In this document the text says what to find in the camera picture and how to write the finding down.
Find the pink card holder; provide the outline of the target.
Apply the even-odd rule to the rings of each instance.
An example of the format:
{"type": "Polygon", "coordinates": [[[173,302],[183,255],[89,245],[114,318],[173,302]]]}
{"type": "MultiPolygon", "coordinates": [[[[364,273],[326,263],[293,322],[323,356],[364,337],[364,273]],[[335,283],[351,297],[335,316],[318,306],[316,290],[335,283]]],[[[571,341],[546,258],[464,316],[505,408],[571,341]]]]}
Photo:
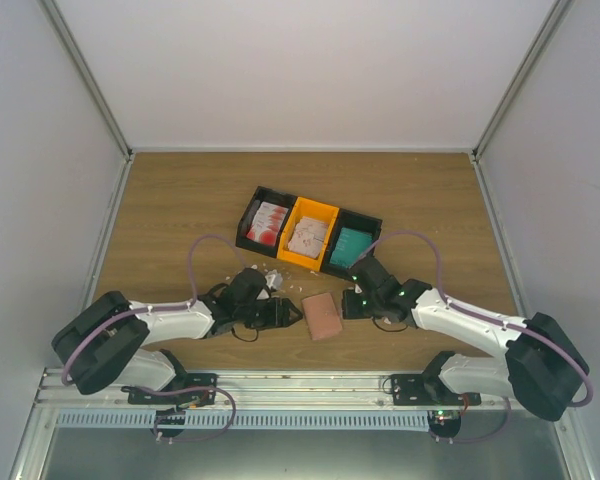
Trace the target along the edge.
{"type": "Polygon", "coordinates": [[[342,332],[342,320],[331,293],[321,293],[301,301],[312,340],[320,341],[342,332]]]}

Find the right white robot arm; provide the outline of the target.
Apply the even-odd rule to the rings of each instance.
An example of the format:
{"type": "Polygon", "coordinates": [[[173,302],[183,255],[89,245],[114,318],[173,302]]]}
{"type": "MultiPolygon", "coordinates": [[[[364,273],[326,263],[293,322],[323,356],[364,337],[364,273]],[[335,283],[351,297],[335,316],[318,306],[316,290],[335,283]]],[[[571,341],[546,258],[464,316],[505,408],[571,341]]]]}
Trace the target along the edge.
{"type": "Polygon", "coordinates": [[[480,357],[442,351],[430,361],[422,388],[433,404],[487,394],[514,399],[536,417],[556,422],[578,407],[578,391],[590,387],[589,366],[549,315],[501,315],[423,281],[399,282],[373,256],[357,261],[349,275],[359,288],[356,305],[363,316],[441,333],[482,351],[480,357]]]}

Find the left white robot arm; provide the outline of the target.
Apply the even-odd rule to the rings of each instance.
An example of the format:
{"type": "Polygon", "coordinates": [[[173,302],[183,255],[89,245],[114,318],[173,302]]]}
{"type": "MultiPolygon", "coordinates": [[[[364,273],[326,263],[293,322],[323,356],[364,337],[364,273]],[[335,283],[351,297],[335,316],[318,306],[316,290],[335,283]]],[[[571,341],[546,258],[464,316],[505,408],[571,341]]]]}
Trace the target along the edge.
{"type": "Polygon", "coordinates": [[[142,303],[119,291],[98,298],[62,328],[51,346],[63,364],[61,382],[91,395],[114,385],[148,388],[165,404],[183,398],[186,380],[169,352],[146,346],[176,339],[206,340],[238,325],[259,333],[287,328],[303,312],[277,297],[267,278],[245,268],[230,282],[175,303],[142,303]]]}

